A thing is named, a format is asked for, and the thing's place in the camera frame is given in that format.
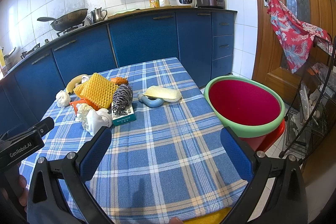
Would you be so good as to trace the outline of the person's left hand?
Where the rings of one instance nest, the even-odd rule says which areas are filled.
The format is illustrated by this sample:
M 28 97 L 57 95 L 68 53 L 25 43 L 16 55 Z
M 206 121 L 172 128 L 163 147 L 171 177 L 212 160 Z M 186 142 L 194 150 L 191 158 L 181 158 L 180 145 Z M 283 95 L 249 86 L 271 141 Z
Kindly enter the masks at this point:
M 27 180 L 21 174 L 19 174 L 18 176 L 18 185 L 22 189 L 22 194 L 18 198 L 18 200 L 21 206 L 24 208 L 25 212 L 27 212 L 27 202 L 28 202 L 29 190 L 26 188 Z

